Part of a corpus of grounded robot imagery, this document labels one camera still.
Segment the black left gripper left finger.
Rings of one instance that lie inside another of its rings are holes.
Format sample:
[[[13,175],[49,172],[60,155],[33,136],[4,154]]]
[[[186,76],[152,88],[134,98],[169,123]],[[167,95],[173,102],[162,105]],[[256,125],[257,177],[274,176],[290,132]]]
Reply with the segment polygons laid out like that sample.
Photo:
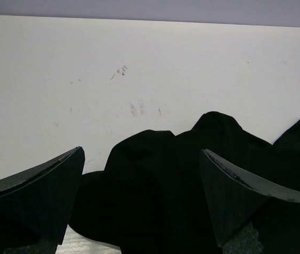
[[[76,147],[0,179],[0,245],[62,244],[85,163]]]

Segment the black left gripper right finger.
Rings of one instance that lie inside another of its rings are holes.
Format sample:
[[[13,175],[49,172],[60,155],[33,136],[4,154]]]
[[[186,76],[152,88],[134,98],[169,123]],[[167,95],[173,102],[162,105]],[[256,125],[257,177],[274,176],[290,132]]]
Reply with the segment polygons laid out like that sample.
[[[200,173],[219,247],[300,248],[300,150],[241,166],[204,149]]]

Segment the black t shirt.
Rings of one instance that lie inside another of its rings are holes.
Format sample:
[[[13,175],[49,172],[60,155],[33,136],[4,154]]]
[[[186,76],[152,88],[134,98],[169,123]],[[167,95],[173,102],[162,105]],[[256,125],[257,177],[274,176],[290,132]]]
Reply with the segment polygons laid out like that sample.
[[[204,149],[235,164],[259,153],[300,150],[300,119],[274,143],[228,115],[203,114],[190,131],[147,130],[114,146],[104,170],[82,176],[69,225],[122,253],[300,253],[300,248],[221,248],[200,173]]]

